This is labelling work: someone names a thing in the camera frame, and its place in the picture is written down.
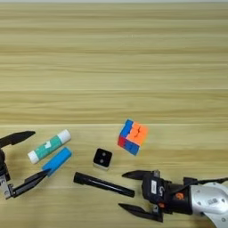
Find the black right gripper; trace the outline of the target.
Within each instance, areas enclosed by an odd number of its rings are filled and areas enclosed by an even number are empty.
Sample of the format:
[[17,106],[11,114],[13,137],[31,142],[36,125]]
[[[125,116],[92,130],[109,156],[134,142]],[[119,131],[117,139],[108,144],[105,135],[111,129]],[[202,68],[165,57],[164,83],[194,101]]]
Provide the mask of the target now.
[[[134,180],[143,180],[154,176],[153,171],[134,170],[126,172],[122,175],[125,178]],[[159,187],[159,209],[162,213],[170,214],[179,213],[185,215],[192,214],[191,208],[191,191],[189,187],[184,188],[182,184],[172,183],[162,179]],[[146,212],[138,206],[119,203],[119,205],[134,216],[150,219],[157,222],[163,222],[163,214],[161,212]]]

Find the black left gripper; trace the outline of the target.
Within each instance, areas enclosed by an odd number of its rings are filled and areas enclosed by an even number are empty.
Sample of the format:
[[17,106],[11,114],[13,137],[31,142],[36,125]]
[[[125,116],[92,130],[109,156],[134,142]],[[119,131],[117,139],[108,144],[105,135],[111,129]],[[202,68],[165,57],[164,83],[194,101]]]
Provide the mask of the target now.
[[[0,148],[3,148],[7,145],[14,145],[21,143],[27,140],[30,136],[34,135],[35,131],[24,131],[9,134],[3,138],[0,138]],[[38,172],[30,177],[28,177],[23,184],[13,188],[8,182],[11,180],[11,177],[8,172],[7,166],[2,166],[0,168],[0,190],[3,192],[4,197],[8,200],[10,197],[17,198],[21,194],[30,191],[36,187],[43,179],[47,177],[49,169]]]

